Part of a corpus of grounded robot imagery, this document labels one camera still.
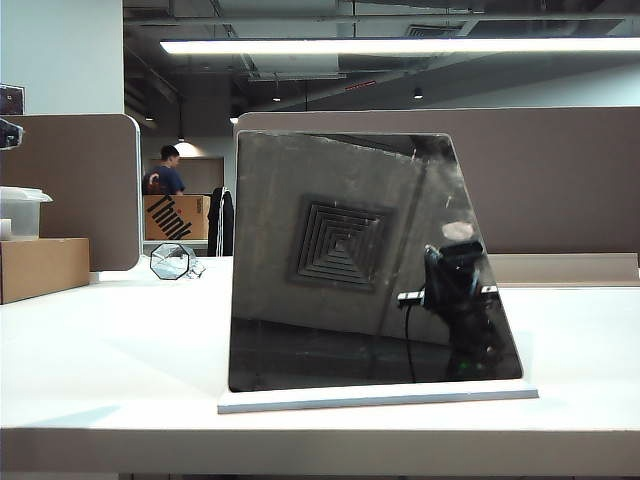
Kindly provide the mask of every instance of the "ceiling light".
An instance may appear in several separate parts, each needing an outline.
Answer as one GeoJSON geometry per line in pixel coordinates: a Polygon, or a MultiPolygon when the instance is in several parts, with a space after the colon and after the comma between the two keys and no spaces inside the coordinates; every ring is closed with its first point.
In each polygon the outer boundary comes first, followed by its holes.
{"type": "Polygon", "coordinates": [[[180,156],[184,158],[197,158],[204,156],[202,150],[189,142],[182,141],[180,143],[176,143],[174,147],[176,147],[180,156]]]}
{"type": "Polygon", "coordinates": [[[636,52],[640,37],[605,38],[385,38],[202,40],[160,42],[176,55],[323,55],[384,53],[636,52]]]}

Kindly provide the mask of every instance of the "glass paperweight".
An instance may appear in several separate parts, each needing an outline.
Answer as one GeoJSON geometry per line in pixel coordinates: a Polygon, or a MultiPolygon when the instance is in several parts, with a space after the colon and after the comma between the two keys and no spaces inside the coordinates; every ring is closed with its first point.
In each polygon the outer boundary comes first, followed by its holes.
{"type": "Polygon", "coordinates": [[[195,252],[179,243],[163,243],[151,252],[151,270],[161,280],[200,278],[205,271],[195,252]]]}

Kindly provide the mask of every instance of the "black cable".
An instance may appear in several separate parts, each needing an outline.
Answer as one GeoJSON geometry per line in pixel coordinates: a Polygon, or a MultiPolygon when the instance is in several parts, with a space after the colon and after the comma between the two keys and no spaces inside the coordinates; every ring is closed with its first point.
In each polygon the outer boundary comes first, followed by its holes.
{"type": "Polygon", "coordinates": [[[407,307],[407,312],[404,314],[404,338],[407,345],[407,358],[409,359],[409,371],[411,372],[411,381],[416,383],[416,372],[413,368],[413,355],[411,354],[411,339],[409,339],[409,315],[411,314],[411,307],[407,307]]]}

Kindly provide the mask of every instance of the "think logo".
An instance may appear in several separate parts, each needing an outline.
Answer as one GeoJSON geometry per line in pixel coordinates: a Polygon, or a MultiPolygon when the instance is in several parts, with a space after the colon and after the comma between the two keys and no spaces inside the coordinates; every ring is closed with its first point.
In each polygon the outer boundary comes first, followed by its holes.
{"type": "Polygon", "coordinates": [[[180,240],[185,235],[191,233],[189,227],[192,223],[189,222],[185,224],[184,220],[173,208],[175,204],[176,202],[174,202],[169,195],[165,195],[147,208],[148,213],[155,211],[152,215],[153,220],[170,240],[180,240]]]}

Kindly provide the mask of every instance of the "white desk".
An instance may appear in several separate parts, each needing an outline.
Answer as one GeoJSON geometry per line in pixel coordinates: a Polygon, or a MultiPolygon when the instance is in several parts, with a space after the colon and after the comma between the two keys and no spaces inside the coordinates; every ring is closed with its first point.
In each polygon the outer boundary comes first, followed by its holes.
{"type": "Polygon", "coordinates": [[[640,288],[502,290],[540,399],[218,415],[231,262],[207,265],[0,307],[3,470],[640,474],[640,288]]]}

